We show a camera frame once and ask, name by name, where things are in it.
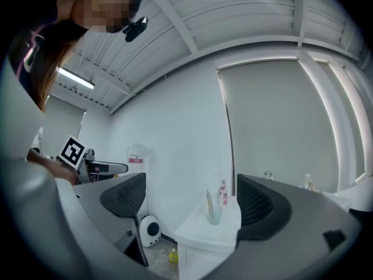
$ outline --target floor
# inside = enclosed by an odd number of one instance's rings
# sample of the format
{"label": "floor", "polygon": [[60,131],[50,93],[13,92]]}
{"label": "floor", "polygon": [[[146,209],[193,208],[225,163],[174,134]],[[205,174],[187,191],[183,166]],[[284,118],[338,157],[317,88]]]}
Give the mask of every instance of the floor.
{"label": "floor", "polygon": [[179,280],[178,264],[168,260],[168,254],[171,249],[177,249],[176,245],[161,239],[154,246],[143,248],[145,256],[149,262],[149,270],[169,280]]}

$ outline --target qr code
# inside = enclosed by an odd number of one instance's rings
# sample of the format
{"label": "qr code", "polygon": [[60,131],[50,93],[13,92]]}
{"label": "qr code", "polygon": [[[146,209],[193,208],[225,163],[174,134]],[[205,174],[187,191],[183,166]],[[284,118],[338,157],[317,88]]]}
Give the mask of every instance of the qr code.
{"label": "qr code", "polygon": [[62,148],[59,157],[73,168],[78,169],[85,150],[86,148],[76,138],[70,136]]}

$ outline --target gray roller blind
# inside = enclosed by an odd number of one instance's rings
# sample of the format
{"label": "gray roller blind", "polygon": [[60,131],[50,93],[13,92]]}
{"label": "gray roller blind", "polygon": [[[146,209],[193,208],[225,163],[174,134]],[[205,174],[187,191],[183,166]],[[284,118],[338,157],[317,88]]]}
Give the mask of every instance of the gray roller blind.
{"label": "gray roller blind", "polygon": [[268,61],[220,71],[238,173],[335,192],[335,138],[323,101],[298,61]]}
{"label": "gray roller blind", "polygon": [[360,128],[357,123],[356,115],[352,107],[351,101],[344,90],[342,84],[338,80],[337,76],[333,72],[329,64],[318,62],[318,65],[323,69],[329,79],[333,82],[335,89],[337,90],[339,97],[342,99],[344,108],[347,111],[352,133],[354,137],[355,149],[356,149],[356,178],[360,177],[365,172],[364,166],[364,150],[363,142],[361,140]]}
{"label": "gray roller blind", "polygon": [[50,156],[57,156],[68,136],[78,137],[85,111],[50,96],[45,105],[45,121],[40,150]]}

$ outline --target person's arm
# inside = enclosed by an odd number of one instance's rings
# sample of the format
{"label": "person's arm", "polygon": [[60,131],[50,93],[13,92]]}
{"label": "person's arm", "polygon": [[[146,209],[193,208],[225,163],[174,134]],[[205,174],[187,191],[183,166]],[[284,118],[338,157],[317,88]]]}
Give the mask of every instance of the person's arm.
{"label": "person's arm", "polygon": [[30,149],[29,154],[27,155],[27,160],[44,166],[54,177],[68,180],[72,185],[75,185],[78,182],[78,175],[72,167],[61,162],[47,159],[33,149]]}

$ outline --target white sink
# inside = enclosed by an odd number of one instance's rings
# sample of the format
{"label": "white sink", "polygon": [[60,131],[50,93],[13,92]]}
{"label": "white sink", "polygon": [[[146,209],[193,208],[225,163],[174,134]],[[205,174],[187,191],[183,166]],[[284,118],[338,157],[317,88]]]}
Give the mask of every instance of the white sink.
{"label": "white sink", "polygon": [[337,203],[341,208],[343,208],[346,212],[349,211],[349,209],[352,206],[352,199],[351,198],[345,198],[338,196],[338,193],[328,193],[328,192],[322,192],[324,196],[327,196],[329,199],[333,200],[335,203]]}

